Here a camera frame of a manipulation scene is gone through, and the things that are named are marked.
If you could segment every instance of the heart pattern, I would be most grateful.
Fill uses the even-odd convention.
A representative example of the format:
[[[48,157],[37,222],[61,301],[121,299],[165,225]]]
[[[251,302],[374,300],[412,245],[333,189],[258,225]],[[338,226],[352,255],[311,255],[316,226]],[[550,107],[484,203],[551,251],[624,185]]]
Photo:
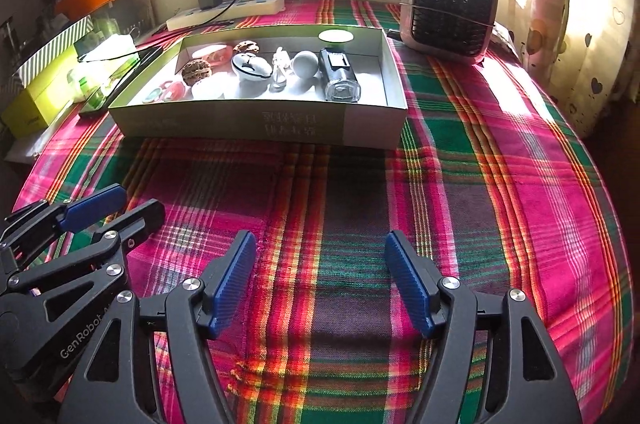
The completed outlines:
[[[542,34],[537,30],[529,31],[529,38],[527,39],[527,54],[537,54],[544,44],[545,39]]]
[[[591,79],[591,91],[593,91],[594,95],[602,93],[602,88],[602,83],[599,80],[595,77]]]
[[[618,7],[613,7],[613,20],[616,25],[622,25],[625,22],[625,13]]]

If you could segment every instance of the blue gripper pad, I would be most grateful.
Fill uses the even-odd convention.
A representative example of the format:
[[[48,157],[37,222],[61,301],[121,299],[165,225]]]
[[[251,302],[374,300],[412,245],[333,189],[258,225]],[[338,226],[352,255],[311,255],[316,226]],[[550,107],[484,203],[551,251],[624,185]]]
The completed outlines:
[[[110,214],[117,213],[126,204],[127,192],[122,186],[113,184],[70,203],[58,223],[63,232],[81,232]]]
[[[385,241],[386,267],[396,281],[412,325],[424,338],[428,339],[433,336],[436,329],[431,312],[434,301],[437,301],[435,303],[436,310],[439,310],[439,299],[433,298],[433,296],[439,295],[435,283],[439,278],[431,279],[426,271],[419,273],[412,261],[420,259],[424,258],[417,255],[401,232],[390,232],[387,235]]]
[[[248,231],[239,232],[222,261],[228,257],[231,258],[230,263],[210,299],[213,317],[209,334],[213,339],[217,339],[222,330],[231,324],[238,303],[244,296],[255,263],[255,236]]]

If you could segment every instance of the white ball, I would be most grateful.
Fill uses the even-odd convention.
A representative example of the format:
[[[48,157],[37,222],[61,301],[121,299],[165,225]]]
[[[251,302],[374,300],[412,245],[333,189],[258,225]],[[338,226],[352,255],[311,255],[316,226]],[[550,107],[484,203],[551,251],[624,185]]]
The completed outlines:
[[[291,61],[291,68],[301,79],[313,78],[318,72],[318,56],[308,50],[300,52]]]

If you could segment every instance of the power strip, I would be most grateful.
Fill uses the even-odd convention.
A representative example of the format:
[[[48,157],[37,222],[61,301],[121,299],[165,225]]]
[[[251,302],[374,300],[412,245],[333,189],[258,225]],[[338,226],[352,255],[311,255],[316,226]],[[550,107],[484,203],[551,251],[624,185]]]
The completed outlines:
[[[212,20],[222,10],[228,6],[229,2],[207,10],[191,9],[180,12],[177,16],[167,20],[167,30],[178,30],[179,28],[187,28],[188,26],[201,25]],[[226,21],[236,18],[245,18],[249,16],[270,16],[277,14],[285,9],[284,0],[252,0],[240,1],[233,5],[229,10],[222,14],[217,20]]]

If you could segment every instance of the cardboard box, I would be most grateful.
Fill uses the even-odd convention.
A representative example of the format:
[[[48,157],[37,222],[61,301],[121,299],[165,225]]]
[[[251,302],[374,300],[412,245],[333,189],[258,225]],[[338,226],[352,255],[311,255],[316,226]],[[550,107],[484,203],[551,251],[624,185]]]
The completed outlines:
[[[278,46],[284,47],[291,57],[301,50],[317,54],[326,47],[318,34],[328,28],[331,27],[256,26],[187,37],[142,71],[111,104],[110,113],[125,136],[260,139],[397,148],[407,105],[388,40],[378,28],[336,27],[354,36],[353,41],[342,48],[350,56],[362,86],[362,98],[356,104],[324,101],[318,80],[314,80],[309,89],[296,88],[299,83],[288,82],[286,92],[258,90],[248,94],[254,98],[246,98],[246,90],[242,84],[238,85],[235,77],[229,77],[230,82],[236,79],[235,87],[226,90],[224,98],[140,104],[140,96],[156,87],[156,81],[168,77],[181,79],[180,70],[203,46],[251,39],[260,45],[259,55],[271,62],[271,54]],[[366,71],[359,72],[359,67]]]

